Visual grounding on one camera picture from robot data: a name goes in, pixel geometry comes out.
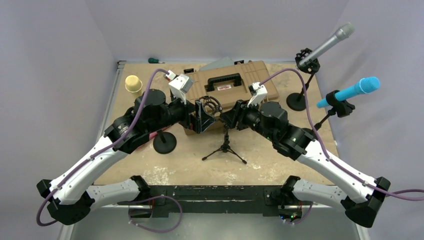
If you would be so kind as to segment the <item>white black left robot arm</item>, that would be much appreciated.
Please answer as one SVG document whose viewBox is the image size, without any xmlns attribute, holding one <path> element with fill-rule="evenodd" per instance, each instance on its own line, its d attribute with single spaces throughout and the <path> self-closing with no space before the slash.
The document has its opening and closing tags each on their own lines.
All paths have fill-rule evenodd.
<svg viewBox="0 0 424 240">
<path fill-rule="evenodd" d="M 150 187 L 141 176 L 109 185 L 95 185 L 95 180 L 148 143 L 151 133 L 175 124 L 202 133 L 214 122 L 215 117 L 205 111 L 199 100 L 191 103 L 174 98 L 167 103 L 161 90 L 147 90 L 74 166 L 53 180 L 43 179 L 37 184 L 44 198 L 43 206 L 54 222 L 72 225 L 106 205 L 121 202 L 142 205 L 150 197 Z"/>
</svg>

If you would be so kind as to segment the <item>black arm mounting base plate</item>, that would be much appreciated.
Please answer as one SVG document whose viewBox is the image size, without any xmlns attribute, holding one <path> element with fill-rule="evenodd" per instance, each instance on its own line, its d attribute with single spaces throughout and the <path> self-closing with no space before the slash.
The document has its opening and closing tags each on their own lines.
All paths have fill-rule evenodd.
<svg viewBox="0 0 424 240">
<path fill-rule="evenodd" d="M 151 185 L 141 205 L 152 205 L 154 218 L 170 213 L 260 214 L 278 217 L 290 206 L 309 207 L 280 185 Z"/>
</svg>

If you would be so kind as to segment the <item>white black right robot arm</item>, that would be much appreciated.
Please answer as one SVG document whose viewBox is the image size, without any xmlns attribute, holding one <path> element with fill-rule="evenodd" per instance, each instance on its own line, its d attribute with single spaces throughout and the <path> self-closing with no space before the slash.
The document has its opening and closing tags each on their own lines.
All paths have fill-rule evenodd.
<svg viewBox="0 0 424 240">
<path fill-rule="evenodd" d="M 344 211 L 362 227 L 373 226 L 386 198 L 382 191 L 391 185 L 389 180 L 369 176 L 323 150 L 317 137 L 289 123 L 287 111 L 278 102 L 257 107 L 238 100 L 220 118 L 231 129 L 255 131 L 269 140 L 279 154 L 314 169 L 333 183 L 330 186 L 291 177 L 280 191 L 284 202 L 316 202 Z"/>
</svg>

